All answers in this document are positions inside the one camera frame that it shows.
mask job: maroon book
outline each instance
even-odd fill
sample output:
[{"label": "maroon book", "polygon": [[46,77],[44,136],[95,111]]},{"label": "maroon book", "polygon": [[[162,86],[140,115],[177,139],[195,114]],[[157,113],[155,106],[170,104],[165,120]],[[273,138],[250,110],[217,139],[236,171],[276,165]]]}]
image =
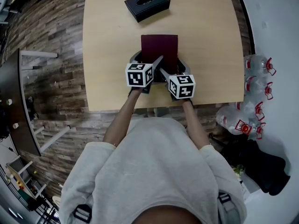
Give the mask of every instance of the maroon book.
[{"label": "maroon book", "polygon": [[178,35],[141,35],[142,62],[153,63],[164,56],[162,68],[170,75],[177,73]]}]

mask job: plastic water bottle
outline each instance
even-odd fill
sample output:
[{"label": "plastic water bottle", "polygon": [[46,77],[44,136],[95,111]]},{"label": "plastic water bottle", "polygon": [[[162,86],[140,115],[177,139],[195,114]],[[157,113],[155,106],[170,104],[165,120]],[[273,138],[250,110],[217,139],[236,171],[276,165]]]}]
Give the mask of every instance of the plastic water bottle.
[{"label": "plastic water bottle", "polygon": [[244,89],[246,95],[265,94],[267,100],[273,99],[272,86],[273,82],[267,82],[266,77],[247,76],[245,77]]},{"label": "plastic water bottle", "polygon": [[263,138],[263,127],[266,125],[266,123],[262,122],[256,122],[256,121],[250,121],[249,125],[252,127],[252,130],[249,134],[248,139],[250,140],[261,140]]},{"label": "plastic water bottle", "polygon": [[264,56],[250,55],[244,57],[245,74],[251,76],[263,77],[267,74],[275,75],[276,70],[271,63],[272,58],[267,59]]},{"label": "plastic water bottle", "polygon": [[248,124],[249,119],[240,111],[230,106],[220,108],[216,113],[216,122],[234,135],[242,133],[249,135],[252,129]]},{"label": "plastic water bottle", "polygon": [[261,121],[265,118],[262,110],[264,98],[261,95],[245,95],[243,102],[229,103],[241,113],[245,114],[249,119],[257,119]]}]

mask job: black tissue box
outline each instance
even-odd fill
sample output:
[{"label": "black tissue box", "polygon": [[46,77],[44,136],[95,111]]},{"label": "black tissue box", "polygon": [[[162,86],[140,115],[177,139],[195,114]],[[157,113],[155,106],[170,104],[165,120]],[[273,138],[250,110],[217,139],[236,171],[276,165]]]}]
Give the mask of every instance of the black tissue box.
[{"label": "black tissue box", "polygon": [[125,0],[131,14],[140,22],[169,8],[170,0]]}]

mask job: floor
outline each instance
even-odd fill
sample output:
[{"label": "floor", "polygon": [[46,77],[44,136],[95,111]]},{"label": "floor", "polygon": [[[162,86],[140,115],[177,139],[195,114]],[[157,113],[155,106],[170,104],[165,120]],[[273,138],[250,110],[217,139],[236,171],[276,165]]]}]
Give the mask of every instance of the floor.
[{"label": "floor", "polygon": [[[101,141],[117,111],[88,110],[82,57],[82,28],[85,0],[31,0],[21,14],[9,19],[7,52],[17,48],[57,52],[57,59],[35,58],[23,65],[36,65],[37,70],[23,72],[26,96],[35,98],[39,120],[34,128],[45,126],[37,136],[42,144],[63,127],[72,130],[48,148],[41,157],[20,151],[25,162],[33,164],[29,172],[42,184],[48,196],[60,196],[61,188],[86,143]],[[239,0],[232,0],[237,15],[244,55],[251,54],[249,32]],[[227,140],[228,133],[216,125],[215,114],[221,104],[197,105],[196,112],[207,133]],[[180,107],[171,108],[174,119],[185,124]]]}]

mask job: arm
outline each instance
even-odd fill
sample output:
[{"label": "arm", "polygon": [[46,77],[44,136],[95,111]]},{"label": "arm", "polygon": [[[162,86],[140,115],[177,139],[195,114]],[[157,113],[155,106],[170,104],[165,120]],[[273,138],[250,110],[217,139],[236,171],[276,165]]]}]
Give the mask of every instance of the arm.
[{"label": "arm", "polygon": [[205,145],[209,145],[210,140],[206,134],[206,131],[204,130],[204,128],[198,120],[192,103],[189,100],[183,100],[182,102],[187,120],[188,133],[190,139],[193,141],[193,143],[198,149],[201,149]]},{"label": "arm", "polygon": [[85,146],[61,191],[61,223],[67,223],[69,216],[79,204],[92,207],[95,177],[114,150],[113,145],[104,142],[91,142]]},{"label": "arm", "polygon": [[212,145],[208,145],[210,144],[210,141],[197,118],[192,103],[188,100],[182,100],[182,105],[186,115],[188,133],[191,140],[199,149],[199,153],[206,160],[213,172],[219,191],[229,194],[232,203],[236,207],[237,218],[239,218],[239,220],[229,223],[243,223],[247,212],[243,200],[242,187],[237,180],[237,176],[223,156],[218,153]]},{"label": "arm", "polygon": [[243,223],[247,212],[243,200],[242,187],[237,179],[237,175],[234,173],[233,169],[230,167],[224,157],[218,153],[212,145],[204,146],[202,149],[200,149],[199,153],[206,160],[211,171],[213,172],[215,180],[218,184],[219,192],[229,194],[231,201],[235,206],[235,215],[233,216],[236,219],[230,222],[227,221],[226,223]]},{"label": "arm", "polygon": [[126,103],[122,106],[111,125],[107,129],[103,142],[118,146],[123,138],[127,135],[128,127],[132,118],[135,104],[141,94],[142,88],[132,90]]}]

